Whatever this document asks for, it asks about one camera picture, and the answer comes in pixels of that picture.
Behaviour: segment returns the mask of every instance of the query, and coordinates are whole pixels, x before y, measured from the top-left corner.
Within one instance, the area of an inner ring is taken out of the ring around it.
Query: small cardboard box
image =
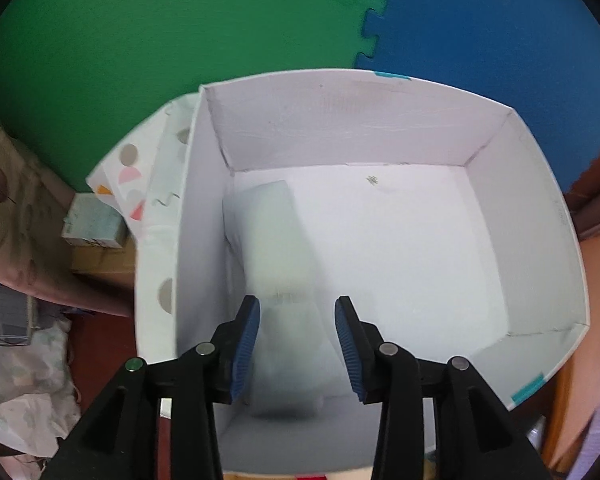
[[[203,86],[178,240],[178,354],[209,340],[244,290],[222,199],[285,180],[317,252],[317,304],[416,357],[467,356],[509,407],[564,363],[589,326],[580,251],[547,162],[512,108],[432,82],[359,70],[271,73]],[[302,420],[218,406],[222,465],[312,474],[372,464],[379,406],[325,399]],[[425,405],[427,448],[434,445]]]
[[[121,249],[126,237],[122,215],[94,193],[76,193],[64,219],[62,238],[78,247]]]
[[[74,247],[71,271],[123,288],[134,288],[136,245],[131,236],[121,249]]]

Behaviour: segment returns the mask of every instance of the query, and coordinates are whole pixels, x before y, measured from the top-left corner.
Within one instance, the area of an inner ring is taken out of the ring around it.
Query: patterned fabric
[[[162,106],[131,130],[87,177],[98,198],[125,218],[136,240],[143,234],[142,217],[158,144],[165,132],[175,133],[180,146],[174,166],[184,164],[197,103],[198,94],[187,94]]]
[[[0,283],[53,303],[129,316],[132,305],[70,272],[60,233],[74,191],[0,127]]]

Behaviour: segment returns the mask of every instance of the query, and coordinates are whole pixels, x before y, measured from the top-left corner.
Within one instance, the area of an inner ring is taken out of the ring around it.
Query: blue rubber pad
[[[362,361],[358,355],[356,344],[353,341],[353,335],[347,323],[347,318],[344,314],[340,300],[336,301],[335,308],[335,324],[340,348],[344,357],[347,373],[349,374],[349,382],[351,389],[358,395],[358,399],[362,402],[365,399],[365,387],[362,384]]]
[[[356,67],[441,82],[517,110],[563,191],[600,154],[600,26],[582,0],[387,0]]]
[[[240,394],[244,390],[259,327],[260,301],[255,300],[251,312],[249,313],[249,317],[247,318],[247,323],[245,324],[240,341],[238,341],[237,348],[235,349],[230,391],[232,401],[240,397]]]

